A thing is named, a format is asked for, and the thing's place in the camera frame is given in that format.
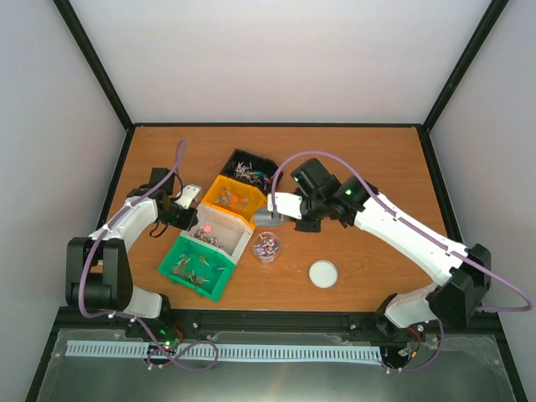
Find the white translucent plastic bin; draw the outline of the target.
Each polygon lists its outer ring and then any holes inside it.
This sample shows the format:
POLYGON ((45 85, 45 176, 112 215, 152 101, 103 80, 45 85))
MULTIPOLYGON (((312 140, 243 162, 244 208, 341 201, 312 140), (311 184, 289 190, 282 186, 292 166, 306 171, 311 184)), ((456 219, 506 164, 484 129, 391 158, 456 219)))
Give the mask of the white translucent plastic bin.
POLYGON ((240 217, 227 214, 206 204, 197 207, 198 223, 180 234, 197 245, 221 254, 237 265, 244 254, 253 229, 240 217))

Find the green plastic bin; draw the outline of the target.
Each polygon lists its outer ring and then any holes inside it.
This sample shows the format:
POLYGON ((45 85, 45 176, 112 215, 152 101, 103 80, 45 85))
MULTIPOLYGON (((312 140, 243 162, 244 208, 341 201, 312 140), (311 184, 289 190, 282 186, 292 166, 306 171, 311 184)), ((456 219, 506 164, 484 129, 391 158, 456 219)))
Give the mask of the green plastic bin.
POLYGON ((157 271, 180 284, 218 302, 235 271, 236 264, 224 252, 196 239, 179 236, 157 271))

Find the silver metal scoop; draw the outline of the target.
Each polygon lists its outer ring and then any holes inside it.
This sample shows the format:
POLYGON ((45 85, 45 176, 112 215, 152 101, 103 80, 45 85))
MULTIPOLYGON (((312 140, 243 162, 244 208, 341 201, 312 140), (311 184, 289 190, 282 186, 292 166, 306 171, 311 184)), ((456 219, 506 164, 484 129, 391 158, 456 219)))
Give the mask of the silver metal scoop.
POLYGON ((285 218, 283 215, 274 214, 267 207, 264 207, 255 211, 253 216, 253 223, 256 228, 278 228, 285 223, 285 218))

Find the clear plastic cup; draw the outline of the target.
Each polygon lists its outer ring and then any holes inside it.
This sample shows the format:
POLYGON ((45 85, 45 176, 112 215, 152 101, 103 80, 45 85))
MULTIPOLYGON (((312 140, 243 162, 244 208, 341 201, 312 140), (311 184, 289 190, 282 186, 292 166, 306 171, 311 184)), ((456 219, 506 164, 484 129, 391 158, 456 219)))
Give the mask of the clear plastic cup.
POLYGON ((252 250, 259 262, 273 263, 281 252, 281 241, 275 233, 264 231, 255 237, 252 250))

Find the white round lid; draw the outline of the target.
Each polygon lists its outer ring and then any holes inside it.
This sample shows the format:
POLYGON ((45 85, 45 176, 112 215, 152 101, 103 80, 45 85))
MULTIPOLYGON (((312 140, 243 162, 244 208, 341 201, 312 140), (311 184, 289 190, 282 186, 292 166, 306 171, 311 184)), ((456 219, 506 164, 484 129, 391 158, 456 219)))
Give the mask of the white round lid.
POLYGON ((338 269, 328 260, 313 262, 308 271, 311 283, 321 289, 334 286, 338 281, 338 269))

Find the yellow plastic bin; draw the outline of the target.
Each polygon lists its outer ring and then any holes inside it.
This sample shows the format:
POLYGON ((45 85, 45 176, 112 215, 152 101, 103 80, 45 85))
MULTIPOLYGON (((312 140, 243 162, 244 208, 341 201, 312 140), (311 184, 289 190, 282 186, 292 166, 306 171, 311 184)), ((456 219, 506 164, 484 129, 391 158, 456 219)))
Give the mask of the yellow plastic bin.
POLYGON ((202 198, 202 203, 255 229, 254 215, 267 205, 267 197, 256 187, 218 175, 202 198))

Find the black plastic bin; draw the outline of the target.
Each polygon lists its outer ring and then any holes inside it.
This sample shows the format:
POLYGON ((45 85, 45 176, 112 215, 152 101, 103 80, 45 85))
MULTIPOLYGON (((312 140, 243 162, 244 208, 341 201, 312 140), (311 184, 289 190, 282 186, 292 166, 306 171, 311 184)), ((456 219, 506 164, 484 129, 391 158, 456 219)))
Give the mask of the black plastic bin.
POLYGON ((267 195, 278 168, 269 158, 235 148, 219 174, 258 188, 267 195))

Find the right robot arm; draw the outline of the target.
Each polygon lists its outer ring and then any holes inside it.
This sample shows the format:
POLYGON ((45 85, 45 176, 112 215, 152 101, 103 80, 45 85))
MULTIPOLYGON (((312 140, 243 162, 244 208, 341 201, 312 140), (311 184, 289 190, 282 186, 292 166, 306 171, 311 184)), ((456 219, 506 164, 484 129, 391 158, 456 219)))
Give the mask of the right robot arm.
POLYGON ((300 211, 292 217, 296 229, 317 232, 323 219, 356 227, 384 241, 416 263, 431 279, 428 286, 393 294, 379 307, 390 325, 409 327, 441 320, 466 328, 491 286, 491 253, 483 245, 471 248, 445 238, 391 203, 374 185, 354 176, 340 182, 322 163, 311 158, 292 174, 300 211))

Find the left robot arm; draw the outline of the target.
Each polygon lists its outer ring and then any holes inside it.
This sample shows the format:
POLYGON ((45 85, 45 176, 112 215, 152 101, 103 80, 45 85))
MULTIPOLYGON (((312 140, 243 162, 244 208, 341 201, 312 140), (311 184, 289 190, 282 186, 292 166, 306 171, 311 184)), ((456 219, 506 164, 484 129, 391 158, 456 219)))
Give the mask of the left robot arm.
POLYGON ((134 188, 116 214, 86 237, 74 237, 67 245, 65 299, 85 317, 100 312, 145 318, 144 325, 156 337, 167 336, 174 316, 166 311, 167 298, 134 285, 128 251, 152 224, 189 230, 198 223, 202 188, 195 184, 173 192, 178 175, 155 167, 149 182, 134 188))

